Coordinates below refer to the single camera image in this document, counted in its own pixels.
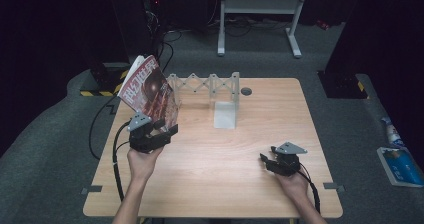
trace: wooden table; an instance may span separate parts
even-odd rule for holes
[[[291,78],[241,78],[236,129],[213,127],[214,112],[208,93],[180,92],[179,133],[158,158],[144,192],[140,216],[208,218],[297,218],[274,174],[267,171],[259,153],[271,157],[270,146],[290,141],[308,150],[299,155],[318,188],[325,218],[342,215],[333,182],[300,83]],[[118,128],[133,115],[121,103],[93,179],[101,192],[88,194],[84,214],[114,216],[120,200],[112,167],[112,144]],[[128,140],[123,131],[119,143]],[[122,185],[130,173],[128,145],[118,151]]]

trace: person's arm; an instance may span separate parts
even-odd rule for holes
[[[308,224],[324,224],[327,223],[321,214],[315,209],[314,205],[308,198],[308,181],[299,173],[289,177],[275,174],[280,182],[284,193],[296,206],[300,216]]]
[[[144,188],[155,169],[156,160],[162,150],[163,147],[150,154],[137,152],[134,149],[130,149],[128,152],[131,181],[125,193],[125,198],[113,219],[113,224],[136,223]]]

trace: black base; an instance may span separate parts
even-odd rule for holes
[[[107,75],[104,77],[95,78],[92,72],[87,75],[80,89],[82,96],[113,96],[118,93],[129,66],[107,67],[106,69]]]
[[[355,75],[318,72],[319,79],[328,98],[367,99],[364,86]]]

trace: hand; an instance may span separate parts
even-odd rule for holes
[[[150,154],[138,152],[132,148],[128,151],[127,158],[131,170],[131,182],[147,182],[155,169],[156,160],[162,150],[163,147],[152,151]]]
[[[308,181],[301,176],[299,173],[295,173],[291,176],[281,176],[279,174],[275,174],[278,181],[283,188],[284,193],[287,195],[290,200],[294,200],[299,197],[306,197],[308,191]]]

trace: magazine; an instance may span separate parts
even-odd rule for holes
[[[154,56],[137,57],[118,96],[134,111],[149,116],[153,123],[164,119],[167,129],[177,124],[178,106],[174,90]]]
[[[424,186],[422,172],[408,151],[380,147],[377,149],[377,154],[392,185]]]

